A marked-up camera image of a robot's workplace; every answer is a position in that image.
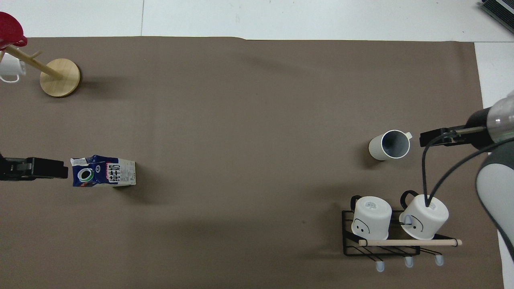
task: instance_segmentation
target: wooden pole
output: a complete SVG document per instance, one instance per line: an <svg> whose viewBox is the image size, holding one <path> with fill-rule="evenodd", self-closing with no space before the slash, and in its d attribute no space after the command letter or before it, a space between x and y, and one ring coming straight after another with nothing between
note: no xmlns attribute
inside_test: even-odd
<svg viewBox="0 0 514 289"><path fill-rule="evenodd" d="M55 78L55 79L62 79L63 78L63 75L60 74L59 72L53 70L52 68L44 65L43 63L37 61L36 59L32 58L30 55L14 48L12 45L9 45L5 48L5 51L8 53L8 54L11 54L12 56L24 61L25 63L31 65L31 66L34 66L35 68L37 68L38 70L50 75L51 77Z"/></svg>
<svg viewBox="0 0 514 289"><path fill-rule="evenodd" d="M359 246L461 246L459 239L448 240L359 240Z"/></svg>

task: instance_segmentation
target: cable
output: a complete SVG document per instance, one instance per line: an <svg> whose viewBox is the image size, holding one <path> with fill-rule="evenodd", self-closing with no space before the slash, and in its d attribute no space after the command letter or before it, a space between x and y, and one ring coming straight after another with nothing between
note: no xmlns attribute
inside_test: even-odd
<svg viewBox="0 0 514 289"><path fill-rule="evenodd" d="M469 161L470 159L482 154L482 153L485 153L485 152L488 152L496 147L499 147L505 143L508 143L508 142L511 142L511 141L514 141L514 137L513 138L509 138L509 139L505 139L505 140L502 140L500 142L497 142L497 143L493 143L493 144L490 144L470 155L468 155L467 157L463 158L461 161L459 161L458 163L456 163L453 167L451 167L442 177L441 179L437 182L437 184L434 186L434 189L432 190L432 192L430 193L430 196L428 198L428 200L425 203L427 204L427 207L430 205L430 202L432 201L432 198L434 197L435 195L435 192L437 191L437 189L441 186L441 184L446 180L446 178L453 172L455 171L458 167L460 167L462 164L464 164L465 162Z"/></svg>
<svg viewBox="0 0 514 289"><path fill-rule="evenodd" d="M425 158L427 157L428 149L434 145L434 143L438 142L439 140L445 138L445 137L455 137L457 136L457 133L455 131L443 133L439 136L434 137L432 140L428 142L428 144L425 146L425 149L423 150L423 157L421 157L421 175L423 177L423 195L425 195L425 206L429 206L430 202L428 201L428 192L427 192L427 170L425 168Z"/></svg>

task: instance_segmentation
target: wooden mug tree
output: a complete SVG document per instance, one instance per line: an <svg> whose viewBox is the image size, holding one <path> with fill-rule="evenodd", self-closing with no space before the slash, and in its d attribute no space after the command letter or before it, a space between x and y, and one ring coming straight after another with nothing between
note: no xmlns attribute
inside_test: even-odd
<svg viewBox="0 0 514 289"><path fill-rule="evenodd" d="M35 58L41 51L28 55L15 46L27 45L20 23L11 15L0 12L0 50L24 61L41 71L39 83L43 91L54 97L64 97L72 93L80 82L80 70L77 65L65 58L59 58L43 64Z"/></svg>

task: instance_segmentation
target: mug rack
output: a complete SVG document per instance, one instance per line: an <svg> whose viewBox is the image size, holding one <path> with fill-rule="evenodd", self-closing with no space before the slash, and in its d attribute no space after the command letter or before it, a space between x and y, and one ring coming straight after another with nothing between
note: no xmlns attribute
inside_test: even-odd
<svg viewBox="0 0 514 289"><path fill-rule="evenodd" d="M414 266L414 256L420 255L422 252L434 255L435 263L438 266L444 264L443 254L438 251L423 248L421 246L461 246L462 241L452 237L435 234L432 240L416 240L408 236L400 226L398 216L403 210L393 210L391 216L391 224L389 226L390 237L400 236L410 239L387 239L387 240L367 240L363 237L352 233L351 224L353 222L353 212L350 210L341 211L342 218L342 236L343 236L343 254L348 257L368 257L375 261L375 267L378 272L385 269L384 260L381 257L399 256L405 260L405 266L412 268Z"/></svg>

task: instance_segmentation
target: mug with smiley face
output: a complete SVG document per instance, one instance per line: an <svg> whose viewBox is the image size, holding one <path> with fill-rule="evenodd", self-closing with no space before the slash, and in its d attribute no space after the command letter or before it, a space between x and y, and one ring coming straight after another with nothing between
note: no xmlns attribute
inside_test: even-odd
<svg viewBox="0 0 514 289"><path fill-rule="evenodd" d="M385 240L393 210L388 202L375 196L354 195L350 201L354 213L352 233L367 240Z"/></svg>
<svg viewBox="0 0 514 289"><path fill-rule="evenodd" d="M413 195L414 199L407 206L405 198L409 194ZM449 216L448 209L443 202L433 197L427 207L425 206L425 195L411 190L405 191L401 195L400 204L405 210L399 218L401 227L407 234L418 240L432 240Z"/></svg>

